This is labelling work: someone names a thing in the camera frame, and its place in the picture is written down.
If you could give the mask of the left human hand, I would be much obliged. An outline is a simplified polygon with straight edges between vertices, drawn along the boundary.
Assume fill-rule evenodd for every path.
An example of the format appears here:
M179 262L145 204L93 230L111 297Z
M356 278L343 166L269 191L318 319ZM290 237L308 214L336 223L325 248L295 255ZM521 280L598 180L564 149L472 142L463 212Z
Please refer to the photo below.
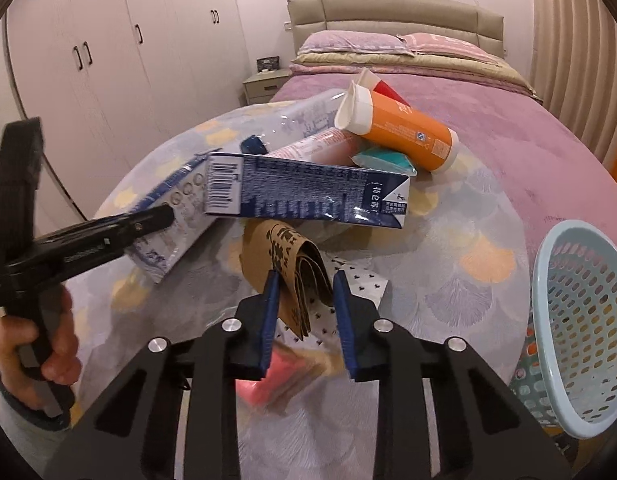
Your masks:
M72 298L62 285L33 302L44 314L31 314L17 304L0 318L0 380L4 389L33 411L56 416L72 406L71 387L82 373L77 357Z

